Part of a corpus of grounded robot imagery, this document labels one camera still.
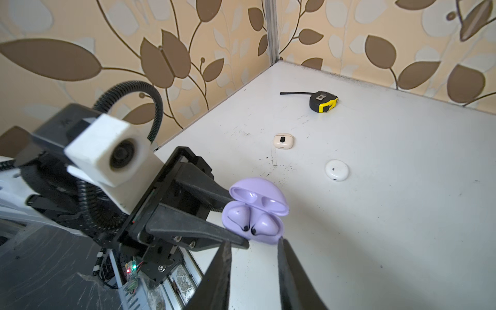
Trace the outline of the purple round earbud case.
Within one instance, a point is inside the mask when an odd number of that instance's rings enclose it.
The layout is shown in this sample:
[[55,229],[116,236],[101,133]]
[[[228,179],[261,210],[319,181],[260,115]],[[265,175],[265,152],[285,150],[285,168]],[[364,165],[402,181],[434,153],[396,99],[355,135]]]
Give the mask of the purple round earbud case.
[[[282,217],[289,214],[289,206],[283,192],[272,182],[263,178],[246,178],[236,182],[229,189],[230,196],[234,199],[229,202],[222,212],[223,226],[248,240],[259,243],[276,245],[284,234]],[[243,232],[241,228],[227,217],[227,213],[234,207],[245,206],[251,211],[250,230]],[[269,214],[279,225],[276,236],[254,236],[251,228],[263,214]]]

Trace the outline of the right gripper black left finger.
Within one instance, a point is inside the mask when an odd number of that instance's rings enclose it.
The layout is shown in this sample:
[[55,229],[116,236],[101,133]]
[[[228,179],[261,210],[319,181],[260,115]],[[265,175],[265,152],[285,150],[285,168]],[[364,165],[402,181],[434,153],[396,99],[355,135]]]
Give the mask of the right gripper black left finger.
[[228,309],[231,264],[231,243],[223,242],[184,309]]

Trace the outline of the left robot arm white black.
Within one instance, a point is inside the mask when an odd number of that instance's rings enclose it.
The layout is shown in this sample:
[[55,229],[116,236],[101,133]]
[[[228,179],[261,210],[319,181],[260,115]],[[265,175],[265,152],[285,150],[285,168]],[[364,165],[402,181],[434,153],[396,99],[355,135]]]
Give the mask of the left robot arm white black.
[[71,103],[32,135],[13,159],[1,162],[5,201],[74,229],[98,245],[138,260],[159,284],[179,250],[204,251],[246,238],[209,223],[231,201],[210,166],[188,147],[166,161],[151,149],[164,116],[157,89],[125,81],[93,107]]

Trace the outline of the white round earbud case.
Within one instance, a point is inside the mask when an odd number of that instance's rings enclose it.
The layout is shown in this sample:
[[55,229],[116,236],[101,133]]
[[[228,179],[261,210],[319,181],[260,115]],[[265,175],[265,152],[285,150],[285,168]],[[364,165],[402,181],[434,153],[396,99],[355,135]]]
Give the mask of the white round earbud case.
[[345,181],[350,175],[350,168],[340,160],[330,160],[325,165],[325,174],[336,182]]

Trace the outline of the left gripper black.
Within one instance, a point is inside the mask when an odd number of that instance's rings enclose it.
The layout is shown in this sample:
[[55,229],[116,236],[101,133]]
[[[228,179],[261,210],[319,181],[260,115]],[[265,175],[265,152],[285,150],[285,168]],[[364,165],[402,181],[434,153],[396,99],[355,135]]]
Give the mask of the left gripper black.
[[249,248],[247,239],[206,221],[210,211],[223,211],[234,200],[211,171],[190,148],[175,148],[112,241],[122,255],[142,263],[139,275],[154,287],[183,262],[181,249],[202,251],[223,242]]

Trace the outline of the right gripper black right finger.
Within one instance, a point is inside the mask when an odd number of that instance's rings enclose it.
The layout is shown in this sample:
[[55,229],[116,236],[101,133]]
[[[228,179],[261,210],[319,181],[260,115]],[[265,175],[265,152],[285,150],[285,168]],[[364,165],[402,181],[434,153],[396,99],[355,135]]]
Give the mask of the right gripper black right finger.
[[282,309],[327,309],[285,238],[278,241],[278,276]]

